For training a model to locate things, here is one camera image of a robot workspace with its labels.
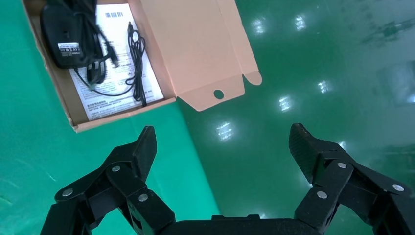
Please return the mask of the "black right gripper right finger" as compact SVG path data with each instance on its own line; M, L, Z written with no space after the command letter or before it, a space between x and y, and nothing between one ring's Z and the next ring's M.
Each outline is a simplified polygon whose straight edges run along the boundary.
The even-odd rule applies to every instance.
M289 150L311 184L295 218L324 234L340 205L353 210L376 235L412 235L415 200L403 183L357 163L339 144L291 126Z

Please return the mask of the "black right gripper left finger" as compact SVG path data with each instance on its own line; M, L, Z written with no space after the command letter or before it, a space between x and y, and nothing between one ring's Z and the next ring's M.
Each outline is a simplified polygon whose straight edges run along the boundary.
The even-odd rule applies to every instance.
M103 164L55 194L43 235L90 235L118 210L138 235L160 235L175 223L170 207L146 184L157 153L153 126L138 139L115 147Z

